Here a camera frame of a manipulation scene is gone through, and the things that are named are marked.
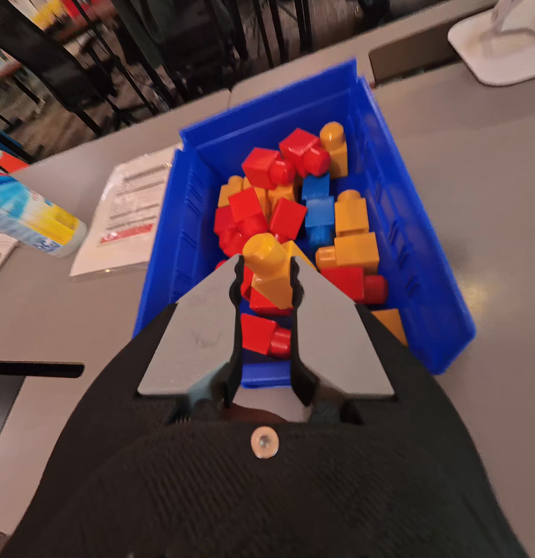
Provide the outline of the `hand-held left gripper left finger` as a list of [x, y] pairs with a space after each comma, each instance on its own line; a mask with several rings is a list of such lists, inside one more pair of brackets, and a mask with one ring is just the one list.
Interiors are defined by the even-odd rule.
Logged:
[[244, 258], [235, 255], [175, 303], [138, 395], [232, 405], [243, 373], [243, 271]]

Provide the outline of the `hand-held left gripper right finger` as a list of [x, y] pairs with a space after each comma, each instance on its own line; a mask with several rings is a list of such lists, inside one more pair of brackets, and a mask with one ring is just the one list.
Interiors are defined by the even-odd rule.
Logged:
[[389, 400], [395, 391], [356, 304], [300, 257], [290, 261], [290, 381], [305, 406]]

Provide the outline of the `yellow mega block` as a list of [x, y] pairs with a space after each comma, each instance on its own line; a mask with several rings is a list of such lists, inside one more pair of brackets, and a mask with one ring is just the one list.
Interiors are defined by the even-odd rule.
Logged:
[[252, 236], [243, 246], [245, 265], [254, 274], [252, 287], [281, 310], [292, 306], [290, 259], [297, 245], [280, 243], [271, 233]]

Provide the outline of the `blue plastic bin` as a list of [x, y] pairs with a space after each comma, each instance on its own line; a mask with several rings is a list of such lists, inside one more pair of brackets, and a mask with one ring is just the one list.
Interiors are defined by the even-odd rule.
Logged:
[[344, 126], [349, 175], [331, 192], [356, 189], [399, 310], [406, 340], [432, 374], [441, 374], [476, 328], [448, 259], [395, 140], [356, 61], [349, 60], [180, 131], [166, 185], [133, 336], [214, 271], [225, 255], [214, 231], [221, 186], [242, 173], [254, 147], [275, 149], [294, 129]]

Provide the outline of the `pile of mixed mega blocks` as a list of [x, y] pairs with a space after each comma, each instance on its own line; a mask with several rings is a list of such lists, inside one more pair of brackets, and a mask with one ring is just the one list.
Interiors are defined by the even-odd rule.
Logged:
[[[330, 193], [331, 181], [348, 176], [344, 128], [329, 122], [319, 135], [296, 128], [278, 149], [255, 147], [242, 163], [243, 176], [221, 186], [213, 222], [219, 247], [228, 257], [243, 254], [254, 235], [271, 233], [280, 243], [293, 241], [300, 257], [353, 300], [368, 307], [403, 345], [407, 345], [397, 309], [381, 309], [389, 283], [380, 275], [380, 251], [370, 230], [367, 200], [355, 189]], [[291, 331], [274, 316], [290, 316], [252, 287], [245, 265], [241, 296], [251, 313], [241, 316], [243, 349], [270, 358], [289, 359]]]

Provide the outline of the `printed paper sheet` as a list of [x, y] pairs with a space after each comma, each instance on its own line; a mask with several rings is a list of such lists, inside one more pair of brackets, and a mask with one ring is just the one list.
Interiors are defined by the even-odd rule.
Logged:
[[174, 156], [181, 149], [179, 142], [114, 168], [72, 263], [71, 279], [147, 265]]

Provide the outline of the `blue white wipes canister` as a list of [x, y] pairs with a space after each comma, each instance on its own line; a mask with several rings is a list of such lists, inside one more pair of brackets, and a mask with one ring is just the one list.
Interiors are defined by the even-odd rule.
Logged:
[[0, 233], [55, 257], [74, 253], [86, 224], [0, 170]]

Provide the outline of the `wooden document stand white base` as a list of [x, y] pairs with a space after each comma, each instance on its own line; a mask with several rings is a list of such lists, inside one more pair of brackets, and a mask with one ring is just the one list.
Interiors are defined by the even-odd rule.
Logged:
[[448, 42], [484, 85], [535, 78], [535, 1], [498, 1], [453, 25]]

